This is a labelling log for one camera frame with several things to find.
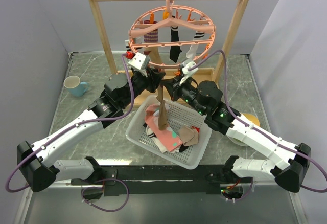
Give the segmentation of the pink round clip hanger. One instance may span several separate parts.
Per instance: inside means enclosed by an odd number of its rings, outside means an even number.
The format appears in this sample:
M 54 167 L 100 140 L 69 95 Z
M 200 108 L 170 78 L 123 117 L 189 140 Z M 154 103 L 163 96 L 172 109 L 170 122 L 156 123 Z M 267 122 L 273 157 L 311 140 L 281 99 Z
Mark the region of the pink round clip hanger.
M 183 47 L 190 61 L 207 56 L 216 37 L 216 26 L 201 11 L 165 0 L 161 7 L 143 13 L 132 24 L 125 41 L 128 51 L 169 49 L 169 58 L 177 63 Z

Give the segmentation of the brown sock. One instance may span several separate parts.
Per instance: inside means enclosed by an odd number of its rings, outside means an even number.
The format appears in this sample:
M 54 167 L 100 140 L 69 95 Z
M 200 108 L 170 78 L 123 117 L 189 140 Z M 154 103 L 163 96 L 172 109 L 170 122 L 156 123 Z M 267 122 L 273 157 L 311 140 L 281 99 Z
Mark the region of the brown sock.
M 159 130 L 165 130 L 168 127 L 168 118 L 166 112 L 166 103 L 164 100 L 164 88 L 161 84 L 157 89 L 156 99 L 159 102 L 158 128 Z

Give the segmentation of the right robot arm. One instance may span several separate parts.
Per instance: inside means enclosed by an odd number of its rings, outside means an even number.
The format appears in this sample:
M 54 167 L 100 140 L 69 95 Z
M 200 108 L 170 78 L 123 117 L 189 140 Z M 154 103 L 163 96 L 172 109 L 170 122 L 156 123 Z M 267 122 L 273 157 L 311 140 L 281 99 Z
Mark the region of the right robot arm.
M 191 79 L 180 83 L 177 77 L 163 80 L 172 101 L 182 99 L 200 115 L 214 131 L 228 136 L 232 141 L 244 143 L 265 156 L 264 160 L 231 156 L 225 163 L 224 178 L 235 182 L 239 178 L 254 177 L 274 180 L 283 189 L 297 193 L 303 183 L 310 163 L 311 148 L 305 143 L 287 142 L 251 123 L 243 114 L 227 108 L 222 102 L 223 93 L 213 81 L 202 81 L 197 87 Z

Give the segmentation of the pile of socks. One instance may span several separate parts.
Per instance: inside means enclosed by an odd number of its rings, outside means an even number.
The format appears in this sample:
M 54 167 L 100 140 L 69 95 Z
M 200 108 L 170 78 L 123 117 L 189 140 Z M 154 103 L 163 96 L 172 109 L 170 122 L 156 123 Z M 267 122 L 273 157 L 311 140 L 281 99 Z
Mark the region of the pile of socks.
M 159 104 L 150 105 L 145 112 L 145 131 L 161 153 L 183 152 L 188 147 L 199 142 L 200 128 L 195 126 L 181 126 L 174 130 L 169 124 L 165 130 L 158 128 Z

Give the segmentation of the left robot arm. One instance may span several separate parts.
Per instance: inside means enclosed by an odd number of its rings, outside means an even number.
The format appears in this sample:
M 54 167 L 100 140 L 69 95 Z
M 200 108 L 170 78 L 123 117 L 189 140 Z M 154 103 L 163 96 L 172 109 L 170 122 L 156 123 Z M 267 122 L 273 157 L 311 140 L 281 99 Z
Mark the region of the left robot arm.
M 126 116 L 123 110 L 134 105 L 134 99 L 144 90 L 154 93 L 165 72 L 148 68 L 140 71 L 112 74 L 104 90 L 88 108 L 72 122 L 52 135 L 30 144 L 17 146 L 17 165 L 33 192 L 46 189 L 55 181 L 83 178 L 96 184 L 101 178 L 101 167 L 91 157 L 79 161 L 59 162 L 59 157 L 86 137 L 110 126 Z

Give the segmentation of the white plastic basket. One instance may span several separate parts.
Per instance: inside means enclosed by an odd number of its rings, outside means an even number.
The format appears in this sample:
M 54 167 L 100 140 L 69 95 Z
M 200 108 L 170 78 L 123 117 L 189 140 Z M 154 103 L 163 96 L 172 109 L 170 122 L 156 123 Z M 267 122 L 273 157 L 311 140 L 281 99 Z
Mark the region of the white plastic basket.
M 195 169 L 204 155 L 212 129 L 205 124 L 205 117 L 196 111 L 170 100 L 165 100 L 165 103 L 167 129 L 158 129 L 158 116 L 153 114 L 158 110 L 159 102 L 155 95 L 150 95 L 133 116 L 126 130 L 126 138 L 174 164 L 189 170 Z M 198 143 L 184 152 L 177 152 L 182 145 L 179 130 L 184 126 L 199 130 Z

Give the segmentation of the light blue mug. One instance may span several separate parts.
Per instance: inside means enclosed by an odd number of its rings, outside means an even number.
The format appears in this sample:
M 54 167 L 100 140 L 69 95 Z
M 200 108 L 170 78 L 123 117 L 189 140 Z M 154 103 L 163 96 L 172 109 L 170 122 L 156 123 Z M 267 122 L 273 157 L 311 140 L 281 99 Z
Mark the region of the light blue mug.
M 74 97 L 82 97 L 89 88 L 88 82 L 81 81 L 78 76 L 67 77 L 63 85 Z

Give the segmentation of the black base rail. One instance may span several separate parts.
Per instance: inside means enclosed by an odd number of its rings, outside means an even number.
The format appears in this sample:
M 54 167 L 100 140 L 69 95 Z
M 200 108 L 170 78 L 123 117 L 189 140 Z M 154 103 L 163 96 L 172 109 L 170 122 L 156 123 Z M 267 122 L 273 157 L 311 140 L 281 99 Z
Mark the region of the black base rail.
M 199 165 L 189 170 L 178 165 L 102 166 L 91 180 L 72 179 L 73 186 L 104 187 L 104 196 L 121 194 L 206 193 L 220 194 L 221 186 L 249 184 L 223 165 Z

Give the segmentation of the aluminium frame rail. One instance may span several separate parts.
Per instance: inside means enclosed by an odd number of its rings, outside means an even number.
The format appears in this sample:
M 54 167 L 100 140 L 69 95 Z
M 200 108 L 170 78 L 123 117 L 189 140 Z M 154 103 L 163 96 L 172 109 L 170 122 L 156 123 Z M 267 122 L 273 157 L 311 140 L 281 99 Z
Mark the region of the aluminium frame rail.
M 33 192 L 46 189 L 56 181 L 68 179 L 91 180 L 102 172 L 102 166 L 92 157 L 81 160 L 57 160 L 47 167 L 33 159 L 19 167 Z M 275 181 L 283 189 L 298 192 L 302 181 L 301 165 L 289 165 L 281 170 L 270 160 L 250 160 L 231 156 L 223 165 L 239 178 L 251 177 Z

